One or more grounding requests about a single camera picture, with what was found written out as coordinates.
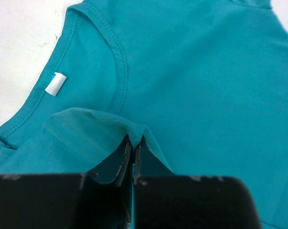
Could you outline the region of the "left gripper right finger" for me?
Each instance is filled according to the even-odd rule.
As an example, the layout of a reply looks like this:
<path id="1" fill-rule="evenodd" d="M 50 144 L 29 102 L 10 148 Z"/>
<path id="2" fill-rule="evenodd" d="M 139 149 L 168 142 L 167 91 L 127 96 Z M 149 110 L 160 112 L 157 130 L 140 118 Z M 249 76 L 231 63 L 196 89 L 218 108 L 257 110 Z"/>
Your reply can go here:
<path id="1" fill-rule="evenodd" d="M 141 175 L 141 143 L 136 147 L 134 153 L 134 177 Z"/>

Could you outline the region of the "teal t-shirt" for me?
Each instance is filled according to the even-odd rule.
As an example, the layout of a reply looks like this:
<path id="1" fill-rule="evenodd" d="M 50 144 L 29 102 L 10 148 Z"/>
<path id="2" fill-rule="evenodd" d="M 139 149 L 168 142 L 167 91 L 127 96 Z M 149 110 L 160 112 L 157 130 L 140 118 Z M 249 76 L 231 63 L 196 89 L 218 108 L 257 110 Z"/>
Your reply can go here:
<path id="1" fill-rule="evenodd" d="M 126 135 L 122 184 L 98 184 Z M 288 33 L 270 1 L 68 7 L 0 127 L 5 181 L 1 229 L 288 229 Z"/>

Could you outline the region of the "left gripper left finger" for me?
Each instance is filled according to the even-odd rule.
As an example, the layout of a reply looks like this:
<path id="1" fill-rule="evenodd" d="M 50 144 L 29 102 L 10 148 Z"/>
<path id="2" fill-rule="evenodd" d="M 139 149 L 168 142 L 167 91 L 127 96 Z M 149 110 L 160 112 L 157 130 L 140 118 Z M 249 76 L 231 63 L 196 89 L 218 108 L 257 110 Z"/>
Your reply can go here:
<path id="1" fill-rule="evenodd" d="M 117 149 L 89 170 L 89 175 L 100 185 L 119 187 L 130 164 L 132 145 L 126 135 Z"/>

